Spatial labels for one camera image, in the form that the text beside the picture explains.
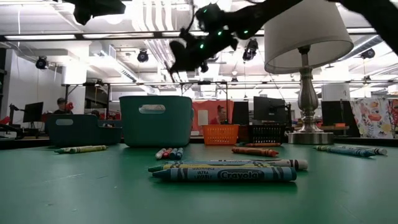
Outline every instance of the lamp stand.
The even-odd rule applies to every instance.
[[[302,56],[300,69],[300,93],[298,94],[298,107],[302,111],[303,127],[289,134],[291,144],[333,144],[333,133],[324,133],[316,126],[315,110],[319,106],[318,96],[312,85],[312,68],[309,67],[308,53],[310,46],[298,48]]]

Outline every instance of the orange plastic basket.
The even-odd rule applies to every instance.
[[[203,125],[203,137],[207,146],[232,146],[238,140],[239,125],[212,124]]]

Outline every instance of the table surface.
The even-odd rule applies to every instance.
[[[398,223],[398,150],[372,159],[284,144],[280,158],[306,159],[291,183],[173,183],[147,168],[157,149],[124,144],[55,154],[49,147],[0,151],[0,223]],[[258,159],[230,147],[186,147],[184,160]]]

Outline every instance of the ceiling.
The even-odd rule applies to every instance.
[[[196,0],[196,5],[204,6],[209,0]],[[124,1],[126,12],[124,15],[111,17],[97,17],[90,20],[87,25],[77,24],[73,18],[74,6],[71,4],[55,3],[53,1],[25,0],[25,1],[0,1],[0,35],[31,35],[31,34],[77,34],[77,33],[110,33],[110,32],[137,32],[137,31],[176,31],[187,26],[192,13],[190,6],[185,0],[134,0]],[[236,11],[250,3],[243,0],[220,1],[220,7],[226,11]],[[339,12],[345,26],[348,29],[359,30],[370,28],[362,16],[347,11],[344,7],[338,6]],[[356,47],[368,41],[374,35],[351,35]],[[258,37],[259,50],[253,60],[244,63],[242,59],[243,50],[247,40],[239,41],[237,51],[231,48],[224,49],[219,54],[216,64],[210,65],[207,73],[188,72],[181,73],[177,80],[197,81],[230,81],[232,77],[246,82],[257,81],[299,81],[298,74],[270,75],[264,70],[264,41]],[[108,82],[130,82],[120,73],[119,65],[122,65],[131,74],[134,74],[142,82],[170,82],[171,79],[164,70],[164,61],[169,65],[174,57],[170,53],[168,43],[170,39],[161,40],[96,40],[96,41],[51,41],[51,42],[21,42],[20,48],[23,52],[36,52],[39,49],[66,49],[76,55],[83,63],[88,64],[88,78],[102,78]],[[148,49],[149,60],[145,63],[137,61],[137,54],[140,49]],[[398,78],[397,55],[384,43],[375,45],[373,49],[376,56],[369,60],[351,57],[348,60],[334,63],[333,68],[314,69],[314,80],[318,81],[344,81],[362,80],[370,75],[372,80],[389,80]],[[108,58],[100,53],[113,55]],[[65,57],[57,62],[66,65]],[[315,84],[317,92],[321,92],[322,83]],[[173,86],[161,87],[160,94],[180,95],[181,90]],[[367,85],[351,84],[351,94],[361,96],[364,91],[383,92],[388,83]],[[225,93],[222,86],[193,86],[185,92],[185,95],[195,98],[224,98]],[[296,99],[299,91],[298,84],[241,84],[228,87],[229,97],[242,99],[245,96],[252,98],[258,94],[267,94],[268,97]],[[113,91],[138,94],[143,92],[142,88],[134,86],[114,87]]]

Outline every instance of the air duct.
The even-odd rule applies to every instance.
[[[350,53],[348,53],[344,57],[340,58],[339,61],[344,61],[351,57],[359,55],[360,53],[364,52],[365,50],[368,50],[382,42],[383,42],[383,39],[381,39],[381,37],[379,35],[370,37],[367,40],[365,40],[364,42],[358,44]]]

